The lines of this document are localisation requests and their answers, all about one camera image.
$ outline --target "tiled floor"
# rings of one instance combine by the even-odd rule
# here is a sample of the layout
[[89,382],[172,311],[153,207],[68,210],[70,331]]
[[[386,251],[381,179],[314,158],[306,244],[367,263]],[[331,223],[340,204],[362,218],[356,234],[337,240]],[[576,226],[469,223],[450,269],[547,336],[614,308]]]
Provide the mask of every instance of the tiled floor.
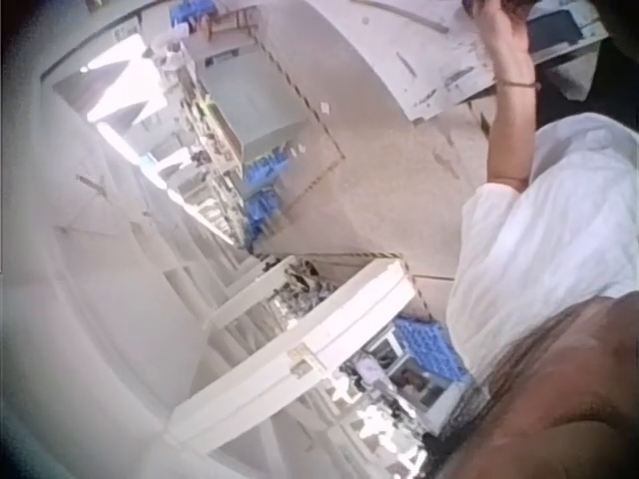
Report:
[[[399,253],[431,313],[443,319],[461,207],[484,177],[487,145],[476,117],[460,105],[414,126],[310,6],[270,5],[265,18],[260,37],[311,108],[282,179],[284,217],[258,250]],[[329,104],[329,115],[321,103]]]

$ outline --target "bracelet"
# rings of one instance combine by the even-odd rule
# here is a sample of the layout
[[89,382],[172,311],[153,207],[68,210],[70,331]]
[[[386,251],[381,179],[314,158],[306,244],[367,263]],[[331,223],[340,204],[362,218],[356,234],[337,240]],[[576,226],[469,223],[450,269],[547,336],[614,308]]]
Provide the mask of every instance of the bracelet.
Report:
[[509,80],[501,80],[500,78],[495,78],[495,83],[498,86],[502,86],[502,87],[534,88],[537,91],[541,90],[541,84],[539,82],[519,83],[519,82],[511,82]]

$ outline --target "hand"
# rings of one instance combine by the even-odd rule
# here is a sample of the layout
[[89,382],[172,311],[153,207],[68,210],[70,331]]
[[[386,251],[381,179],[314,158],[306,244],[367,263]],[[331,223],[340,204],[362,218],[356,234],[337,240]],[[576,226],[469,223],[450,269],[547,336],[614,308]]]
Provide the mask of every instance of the hand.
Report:
[[503,2],[475,0],[473,16],[479,35],[490,54],[497,77],[513,82],[534,82],[526,25],[531,4],[505,10]]

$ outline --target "clothing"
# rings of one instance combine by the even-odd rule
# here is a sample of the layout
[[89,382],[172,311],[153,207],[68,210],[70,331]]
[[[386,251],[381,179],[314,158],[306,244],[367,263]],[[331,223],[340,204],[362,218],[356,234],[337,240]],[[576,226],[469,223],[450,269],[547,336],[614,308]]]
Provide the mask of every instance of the clothing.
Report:
[[462,212],[446,322],[481,380],[495,360],[566,307],[639,280],[639,136],[584,114],[538,133],[531,184],[477,189]]

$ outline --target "blue bin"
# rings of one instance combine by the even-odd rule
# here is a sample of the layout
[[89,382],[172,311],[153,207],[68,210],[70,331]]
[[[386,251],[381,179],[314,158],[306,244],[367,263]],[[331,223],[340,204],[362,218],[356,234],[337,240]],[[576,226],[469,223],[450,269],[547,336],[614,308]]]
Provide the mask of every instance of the blue bin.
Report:
[[207,14],[217,15],[218,7],[213,0],[192,0],[171,7],[169,16],[171,18],[171,27],[175,27],[180,23],[187,22],[190,19],[200,20]]
[[406,352],[424,371],[449,381],[468,377],[441,324],[406,316],[398,316],[393,324]]

